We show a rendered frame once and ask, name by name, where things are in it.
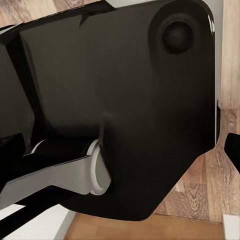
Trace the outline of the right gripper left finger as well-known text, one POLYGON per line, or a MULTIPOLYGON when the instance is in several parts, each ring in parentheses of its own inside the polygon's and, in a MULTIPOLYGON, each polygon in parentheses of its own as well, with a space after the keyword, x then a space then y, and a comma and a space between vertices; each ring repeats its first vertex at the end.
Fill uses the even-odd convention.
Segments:
POLYGON ((0 192, 26 152, 22 133, 0 138, 0 192))

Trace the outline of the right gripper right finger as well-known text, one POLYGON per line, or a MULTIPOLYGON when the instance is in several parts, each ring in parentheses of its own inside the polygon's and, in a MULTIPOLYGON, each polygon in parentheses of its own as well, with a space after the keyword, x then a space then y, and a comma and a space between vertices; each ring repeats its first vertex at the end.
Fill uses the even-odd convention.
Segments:
POLYGON ((224 151, 240 173, 240 134, 232 132, 227 134, 224 151))

